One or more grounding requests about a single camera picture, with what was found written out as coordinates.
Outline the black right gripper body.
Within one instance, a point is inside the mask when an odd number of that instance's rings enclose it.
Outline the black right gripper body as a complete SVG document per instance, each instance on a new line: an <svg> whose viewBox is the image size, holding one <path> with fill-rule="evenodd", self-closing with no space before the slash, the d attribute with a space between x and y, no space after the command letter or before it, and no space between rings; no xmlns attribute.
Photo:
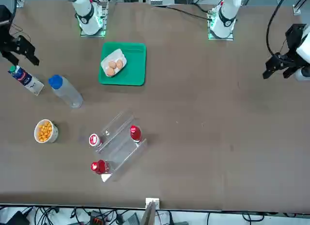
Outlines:
<svg viewBox="0 0 310 225"><path fill-rule="evenodd" d="M10 34L12 13L5 5L0 6L0 50L14 51L15 38Z"/></svg>

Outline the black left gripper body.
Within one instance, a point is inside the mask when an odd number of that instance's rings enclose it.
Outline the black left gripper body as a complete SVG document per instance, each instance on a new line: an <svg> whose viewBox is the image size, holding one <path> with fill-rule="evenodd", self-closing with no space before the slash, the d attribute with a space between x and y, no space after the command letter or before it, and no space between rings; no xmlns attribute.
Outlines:
<svg viewBox="0 0 310 225"><path fill-rule="evenodd" d="M285 32L288 52L286 55L307 56L307 24L292 24Z"/></svg>

